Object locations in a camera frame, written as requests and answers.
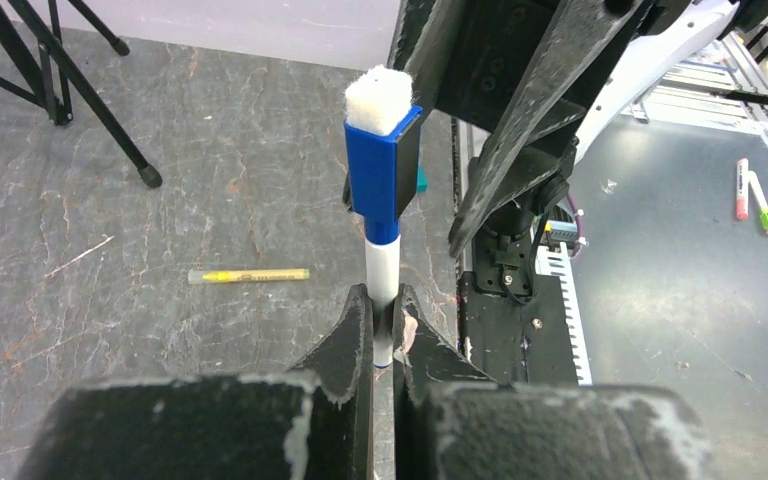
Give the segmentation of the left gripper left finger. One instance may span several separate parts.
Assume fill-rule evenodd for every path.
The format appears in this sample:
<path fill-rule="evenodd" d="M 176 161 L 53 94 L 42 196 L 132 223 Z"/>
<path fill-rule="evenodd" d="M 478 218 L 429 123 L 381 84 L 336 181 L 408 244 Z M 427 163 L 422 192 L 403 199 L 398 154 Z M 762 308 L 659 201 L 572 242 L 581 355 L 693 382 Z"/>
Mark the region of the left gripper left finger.
<path fill-rule="evenodd" d="M 369 479 L 372 305 L 282 372 L 105 378 L 51 407 L 23 479 Z"/>

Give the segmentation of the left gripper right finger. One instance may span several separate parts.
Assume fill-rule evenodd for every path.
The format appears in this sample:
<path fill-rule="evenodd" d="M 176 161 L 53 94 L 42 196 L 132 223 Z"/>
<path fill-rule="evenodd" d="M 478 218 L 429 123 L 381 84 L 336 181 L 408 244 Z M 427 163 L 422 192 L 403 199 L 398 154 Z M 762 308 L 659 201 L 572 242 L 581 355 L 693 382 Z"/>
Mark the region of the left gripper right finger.
<path fill-rule="evenodd" d="M 712 479 L 714 451 L 674 392 L 503 385 L 430 326 L 414 289 L 393 306 L 399 479 Z"/>

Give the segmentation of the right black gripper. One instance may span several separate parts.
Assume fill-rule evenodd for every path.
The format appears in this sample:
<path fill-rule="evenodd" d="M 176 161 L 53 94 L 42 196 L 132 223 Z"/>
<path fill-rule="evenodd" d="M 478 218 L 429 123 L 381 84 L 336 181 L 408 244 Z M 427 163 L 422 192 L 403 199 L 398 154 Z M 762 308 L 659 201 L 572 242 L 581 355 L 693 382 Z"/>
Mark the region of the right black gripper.
<path fill-rule="evenodd" d="M 413 103 L 493 131 L 449 231 L 451 257 L 533 131 L 580 125 L 621 53 L 615 36 L 641 5 L 619 14 L 604 1 L 399 2 L 387 66 L 410 75 Z"/>

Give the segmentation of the yellow highlighter pen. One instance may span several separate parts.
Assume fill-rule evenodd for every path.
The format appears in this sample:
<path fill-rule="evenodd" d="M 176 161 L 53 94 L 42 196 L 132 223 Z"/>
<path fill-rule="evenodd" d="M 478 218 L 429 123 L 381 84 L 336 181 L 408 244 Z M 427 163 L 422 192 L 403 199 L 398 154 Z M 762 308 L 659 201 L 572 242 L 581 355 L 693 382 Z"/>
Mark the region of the yellow highlighter pen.
<path fill-rule="evenodd" d="M 210 271 L 191 270 L 187 275 L 187 281 L 190 285 L 303 281 L 309 278 L 309 270 L 303 268 Z"/>

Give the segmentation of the white pen with blue tip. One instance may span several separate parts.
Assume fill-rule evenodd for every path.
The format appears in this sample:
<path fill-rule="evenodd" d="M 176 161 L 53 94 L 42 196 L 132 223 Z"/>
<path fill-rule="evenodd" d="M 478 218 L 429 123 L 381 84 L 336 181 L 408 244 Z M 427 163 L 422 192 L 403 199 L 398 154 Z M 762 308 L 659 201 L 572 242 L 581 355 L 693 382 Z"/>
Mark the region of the white pen with blue tip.
<path fill-rule="evenodd" d="M 365 225 L 366 289 L 373 308 L 373 365 L 385 368 L 393 359 L 393 305 L 399 291 L 400 241 L 395 224 Z"/>

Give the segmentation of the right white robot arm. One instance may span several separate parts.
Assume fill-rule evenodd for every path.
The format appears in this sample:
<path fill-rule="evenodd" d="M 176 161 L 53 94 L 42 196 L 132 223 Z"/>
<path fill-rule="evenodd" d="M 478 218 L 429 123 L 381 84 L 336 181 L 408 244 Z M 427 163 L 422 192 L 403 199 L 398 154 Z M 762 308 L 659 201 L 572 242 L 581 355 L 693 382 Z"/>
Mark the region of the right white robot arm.
<path fill-rule="evenodd" d="M 484 130 L 448 234 L 458 256 L 487 218 L 583 154 L 674 64 L 724 33 L 737 1 L 404 1 L 388 58 L 425 111 Z"/>

